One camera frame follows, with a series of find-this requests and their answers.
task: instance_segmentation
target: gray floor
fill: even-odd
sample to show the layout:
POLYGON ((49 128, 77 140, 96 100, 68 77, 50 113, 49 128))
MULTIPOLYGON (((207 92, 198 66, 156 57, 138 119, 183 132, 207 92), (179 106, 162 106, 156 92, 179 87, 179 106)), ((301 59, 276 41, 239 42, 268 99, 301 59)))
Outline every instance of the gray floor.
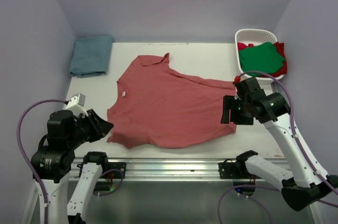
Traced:
MULTIPOLYGON (((69 185, 73 192, 75 182, 69 185)), ((125 182, 119 191, 89 203, 87 224, 217 224, 217 203, 227 189, 225 182, 125 182)), ((256 190, 253 194, 271 212, 274 224, 313 224, 310 209, 295 212, 280 192, 256 190)), ((222 201, 223 223, 269 223, 256 203, 227 194, 222 201)), ((39 223, 37 203, 32 224, 39 223)))

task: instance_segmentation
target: folded blue towel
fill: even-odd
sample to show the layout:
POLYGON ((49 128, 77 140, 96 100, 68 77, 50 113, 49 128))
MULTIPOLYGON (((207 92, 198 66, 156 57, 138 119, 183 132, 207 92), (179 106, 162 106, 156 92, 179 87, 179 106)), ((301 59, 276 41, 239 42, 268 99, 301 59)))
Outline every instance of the folded blue towel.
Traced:
POLYGON ((110 35, 77 39, 70 63, 70 74, 79 78, 106 74, 112 41, 110 35))

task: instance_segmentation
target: white table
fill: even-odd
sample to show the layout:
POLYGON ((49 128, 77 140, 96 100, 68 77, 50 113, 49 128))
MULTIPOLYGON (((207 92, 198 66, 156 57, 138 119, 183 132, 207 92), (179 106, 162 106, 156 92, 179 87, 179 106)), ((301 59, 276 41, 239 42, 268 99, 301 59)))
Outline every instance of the white table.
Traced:
MULTIPOLYGON (((106 76, 73 78, 68 98, 80 92, 86 95, 86 109, 94 109, 107 119, 107 109, 117 99, 116 81, 138 55, 164 56, 170 53, 170 67, 180 73, 217 80, 232 81, 238 74, 233 43, 113 43, 109 72, 106 76)), ((270 85, 262 86, 266 94, 270 85)), ((264 158, 284 158, 269 132, 255 121, 253 126, 237 126, 235 134, 182 149, 165 149, 142 145, 127 149, 107 138, 85 143, 76 150, 76 157, 88 151, 104 151, 110 158, 234 158, 247 150, 254 150, 264 158)))

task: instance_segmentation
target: wall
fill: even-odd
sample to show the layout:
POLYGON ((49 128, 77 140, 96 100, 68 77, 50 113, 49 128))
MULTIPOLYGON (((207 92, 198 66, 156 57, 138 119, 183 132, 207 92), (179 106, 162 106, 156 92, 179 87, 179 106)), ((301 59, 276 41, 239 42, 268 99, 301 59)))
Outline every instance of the wall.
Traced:
MULTIPOLYGON (((19 223, 32 185, 16 143, 17 121, 39 100, 65 98, 73 42, 57 0, 0 0, 0 223, 19 223)), ((24 121, 22 140, 29 157, 56 108, 43 105, 24 121)))
MULTIPOLYGON (((289 73, 283 80, 295 103, 298 127, 330 174, 337 166, 338 0, 291 0, 275 33, 285 42, 289 73)), ((331 202, 338 197, 331 194, 331 202)), ((324 207, 325 223, 338 210, 324 207)))
POLYGON ((244 27, 273 30, 290 0, 59 0, 79 36, 117 42, 233 42, 244 27))

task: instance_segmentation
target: white laundry basket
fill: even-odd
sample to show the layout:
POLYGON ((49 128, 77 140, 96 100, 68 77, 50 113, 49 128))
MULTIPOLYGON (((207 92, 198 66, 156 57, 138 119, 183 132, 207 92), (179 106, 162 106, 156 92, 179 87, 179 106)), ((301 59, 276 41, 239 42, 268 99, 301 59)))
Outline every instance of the white laundry basket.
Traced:
MULTIPOLYGON (((276 36, 271 33, 270 31, 266 30, 256 30, 256 29, 242 29, 236 32, 234 35, 235 45, 236 45, 236 55, 237 55, 237 65, 240 73, 243 73, 241 63, 239 61, 239 51, 237 43, 244 43, 248 45, 249 43, 254 44, 254 46, 260 45, 262 43, 270 42, 270 43, 276 43, 278 42, 276 36)), ((278 76, 276 79, 283 78, 284 74, 281 76, 278 76)), ((252 76, 248 74, 244 74, 241 78, 242 79, 248 79, 252 76)), ((260 84, 271 84, 273 82, 270 78, 262 78, 262 77, 256 77, 258 82, 260 84)))

